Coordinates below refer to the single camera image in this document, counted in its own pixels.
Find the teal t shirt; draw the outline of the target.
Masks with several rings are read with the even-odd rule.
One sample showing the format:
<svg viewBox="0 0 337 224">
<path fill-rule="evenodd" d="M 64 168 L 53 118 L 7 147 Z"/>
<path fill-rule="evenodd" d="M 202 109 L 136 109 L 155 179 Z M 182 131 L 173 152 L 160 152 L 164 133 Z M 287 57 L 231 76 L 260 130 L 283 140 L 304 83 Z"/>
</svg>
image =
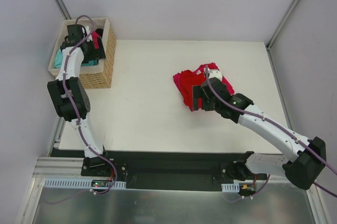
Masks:
<svg viewBox="0 0 337 224">
<path fill-rule="evenodd" d="M 61 68 L 63 61 L 63 53 L 59 49 L 56 53 L 55 60 L 54 60 L 54 67 L 55 68 Z M 96 66 L 98 65 L 98 60 L 90 60 L 87 63 L 82 62 L 81 66 Z"/>
</svg>

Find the red t shirt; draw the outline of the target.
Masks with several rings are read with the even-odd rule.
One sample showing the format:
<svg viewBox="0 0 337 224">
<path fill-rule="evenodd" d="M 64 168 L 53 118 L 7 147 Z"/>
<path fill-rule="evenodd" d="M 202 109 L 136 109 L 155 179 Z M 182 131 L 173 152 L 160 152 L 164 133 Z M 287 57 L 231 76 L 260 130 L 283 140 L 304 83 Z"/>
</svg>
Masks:
<svg viewBox="0 0 337 224">
<path fill-rule="evenodd" d="M 229 95 L 234 95 L 235 91 L 232 85 L 222 75 L 217 66 L 214 63 L 207 66 L 209 67 L 209 73 L 212 73 L 209 78 L 215 77 L 219 79 L 227 88 Z M 197 111 L 199 109 L 206 111 L 211 110 L 210 105 L 204 100 L 206 99 L 206 96 L 201 90 L 201 85 L 206 82 L 205 73 L 205 65 L 201 65 L 195 71 L 184 70 L 173 76 L 174 84 L 183 97 L 183 103 L 190 109 L 190 111 Z"/>
</svg>

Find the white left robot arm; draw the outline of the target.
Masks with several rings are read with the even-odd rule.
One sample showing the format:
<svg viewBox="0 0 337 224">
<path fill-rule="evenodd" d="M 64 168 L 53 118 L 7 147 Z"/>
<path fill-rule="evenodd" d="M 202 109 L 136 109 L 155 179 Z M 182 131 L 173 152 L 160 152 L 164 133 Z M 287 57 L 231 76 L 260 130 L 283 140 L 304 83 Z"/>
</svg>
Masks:
<svg viewBox="0 0 337 224">
<path fill-rule="evenodd" d="M 101 35 L 94 28 L 81 24 L 67 26 L 67 35 L 60 46 L 63 58 L 60 71 L 47 89 L 59 117 L 69 122 L 84 146 L 83 169 L 93 169 L 99 176 L 111 171 L 105 148 L 98 142 L 92 128 L 89 112 L 91 103 L 80 81 L 82 64 L 105 59 Z"/>
</svg>

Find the wicker basket with liner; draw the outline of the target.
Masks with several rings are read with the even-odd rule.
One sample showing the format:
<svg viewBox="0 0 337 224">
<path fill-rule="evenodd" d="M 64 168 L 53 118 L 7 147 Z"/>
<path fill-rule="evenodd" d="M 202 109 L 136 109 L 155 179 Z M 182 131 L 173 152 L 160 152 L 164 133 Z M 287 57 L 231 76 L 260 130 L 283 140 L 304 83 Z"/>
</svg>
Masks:
<svg viewBox="0 0 337 224">
<path fill-rule="evenodd" d="M 102 44 L 105 58 L 100 59 L 96 66 L 82 66 L 80 70 L 80 81 L 85 89 L 103 89 L 110 88 L 112 83 L 112 73 L 116 49 L 116 38 L 109 18 L 100 17 L 93 18 L 95 28 L 101 28 Z M 75 24 L 74 19 L 64 20 L 60 32 L 58 34 L 53 52 L 48 65 L 48 71 L 53 76 L 57 76 L 59 69 L 54 67 L 57 51 L 60 49 L 61 43 L 64 41 L 67 32 L 67 25 Z"/>
</svg>

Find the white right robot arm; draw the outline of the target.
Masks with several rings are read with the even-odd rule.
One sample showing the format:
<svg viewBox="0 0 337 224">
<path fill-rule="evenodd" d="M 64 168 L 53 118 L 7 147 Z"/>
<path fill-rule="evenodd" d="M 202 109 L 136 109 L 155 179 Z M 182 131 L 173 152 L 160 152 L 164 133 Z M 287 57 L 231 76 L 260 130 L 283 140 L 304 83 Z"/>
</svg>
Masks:
<svg viewBox="0 0 337 224">
<path fill-rule="evenodd" d="M 204 111 L 215 111 L 221 117 L 258 134 L 276 147 L 281 154 L 260 154 L 247 151 L 230 164 L 228 176 L 244 181 L 254 174 L 282 176 L 300 189 L 308 190 L 325 167 L 325 142 L 315 137 L 309 139 L 284 128 L 270 119 L 252 100 L 243 94 L 231 95 L 226 84 L 213 77 L 192 88 L 192 108 L 197 102 Z"/>
</svg>

